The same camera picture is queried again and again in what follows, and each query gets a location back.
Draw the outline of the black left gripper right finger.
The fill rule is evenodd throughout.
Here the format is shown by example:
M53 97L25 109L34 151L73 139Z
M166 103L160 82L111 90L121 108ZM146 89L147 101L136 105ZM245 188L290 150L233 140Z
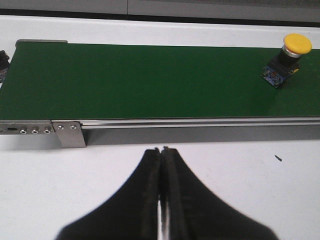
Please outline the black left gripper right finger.
M267 226L211 192L179 152L161 152L162 233L170 240L276 240Z

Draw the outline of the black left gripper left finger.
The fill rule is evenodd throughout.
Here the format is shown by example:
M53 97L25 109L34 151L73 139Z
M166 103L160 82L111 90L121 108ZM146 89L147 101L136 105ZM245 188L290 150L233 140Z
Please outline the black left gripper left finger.
M160 152L148 149L138 166L107 201L65 226L60 240L156 240Z

